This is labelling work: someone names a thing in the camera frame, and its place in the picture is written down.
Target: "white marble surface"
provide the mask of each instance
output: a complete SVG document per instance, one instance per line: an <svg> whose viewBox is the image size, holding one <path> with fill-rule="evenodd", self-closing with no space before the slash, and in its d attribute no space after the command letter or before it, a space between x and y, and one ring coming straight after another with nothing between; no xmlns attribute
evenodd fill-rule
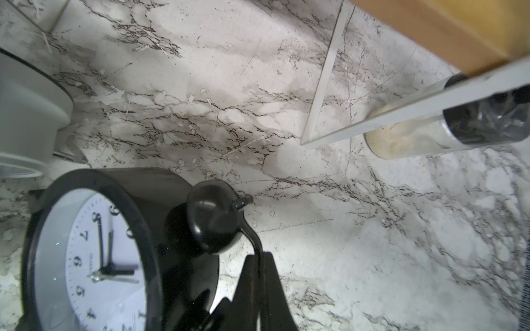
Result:
<svg viewBox="0 0 530 331"><path fill-rule="evenodd" d="M47 43L0 7L0 47L74 97L90 166L169 168L254 195L300 330L515 330L530 214L528 142L386 161L362 137L299 145L340 3L70 0ZM317 134L456 72L359 8ZM0 330L21 313L24 192L0 184ZM221 256L231 296L250 244Z"/></svg>

